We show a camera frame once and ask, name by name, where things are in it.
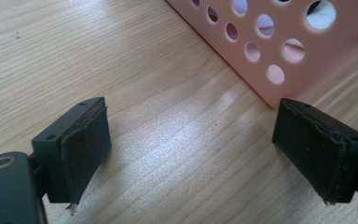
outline circular hole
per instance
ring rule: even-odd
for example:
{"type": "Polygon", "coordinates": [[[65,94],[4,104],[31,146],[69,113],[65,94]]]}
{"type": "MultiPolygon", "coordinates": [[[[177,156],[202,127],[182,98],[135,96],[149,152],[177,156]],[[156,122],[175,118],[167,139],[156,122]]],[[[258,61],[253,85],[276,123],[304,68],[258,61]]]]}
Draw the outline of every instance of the circular hole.
{"type": "Polygon", "coordinates": [[[281,85],[284,82],[284,72],[276,64],[272,64],[268,67],[267,78],[275,85],[281,85]]]}
{"type": "Polygon", "coordinates": [[[199,7],[200,6],[200,0],[191,0],[191,2],[193,3],[193,5],[195,7],[199,7]]]}
{"type": "Polygon", "coordinates": [[[246,0],[233,0],[232,6],[240,16],[244,16],[248,11],[248,2],[246,0]]]}
{"type": "Polygon", "coordinates": [[[0,169],[9,166],[16,160],[14,156],[5,156],[0,158],[0,169]]]}
{"type": "Polygon", "coordinates": [[[217,22],[217,11],[213,6],[208,7],[208,17],[212,22],[217,22]]]}
{"type": "Polygon", "coordinates": [[[56,137],[55,134],[51,134],[51,135],[47,136],[45,139],[46,140],[51,140],[51,139],[54,139],[55,137],[56,137]]]}
{"type": "Polygon", "coordinates": [[[257,19],[257,28],[262,35],[270,36],[274,33],[274,21],[269,15],[263,14],[257,19]]]}
{"type": "Polygon", "coordinates": [[[317,30],[329,28],[336,20],[336,9],[329,1],[317,1],[308,9],[308,24],[317,30]]]}
{"type": "Polygon", "coordinates": [[[252,63],[260,59],[260,49],[254,43],[248,43],[245,47],[245,55],[252,63]]]}
{"type": "Polygon", "coordinates": [[[226,26],[226,32],[227,32],[228,37],[229,37],[231,40],[237,40],[237,39],[238,39],[238,31],[237,31],[237,28],[235,28],[235,26],[234,26],[232,23],[229,23],[229,24],[226,26]]]}
{"type": "Polygon", "coordinates": [[[284,57],[293,62],[301,61],[305,56],[302,43],[296,39],[288,39],[283,45],[284,57]]]}

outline plastic crate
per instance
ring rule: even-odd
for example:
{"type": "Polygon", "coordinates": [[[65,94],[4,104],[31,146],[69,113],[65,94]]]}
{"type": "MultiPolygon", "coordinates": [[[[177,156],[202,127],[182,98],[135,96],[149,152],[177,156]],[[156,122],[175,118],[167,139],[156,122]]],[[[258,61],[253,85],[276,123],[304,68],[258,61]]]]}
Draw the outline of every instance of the plastic crate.
{"type": "Polygon", "coordinates": [[[358,59],[358,1],[167,1],[273,108],[358,59]]]}

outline wood grain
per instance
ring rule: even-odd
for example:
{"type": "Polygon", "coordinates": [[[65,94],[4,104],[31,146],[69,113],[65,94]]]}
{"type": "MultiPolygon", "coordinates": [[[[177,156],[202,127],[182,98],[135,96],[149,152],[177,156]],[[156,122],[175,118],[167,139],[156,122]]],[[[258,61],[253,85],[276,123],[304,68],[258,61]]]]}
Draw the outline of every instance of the wood grain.
{"type": "MultiPolygon", "coordinates": [[[[112,152],[49,223],[357,223],[271,144],[276,111],[165,1],[0,1],[0,153],[105,96],[112,152]]],[[[310,94],[358,130],[358,63],[310,94]]]]}

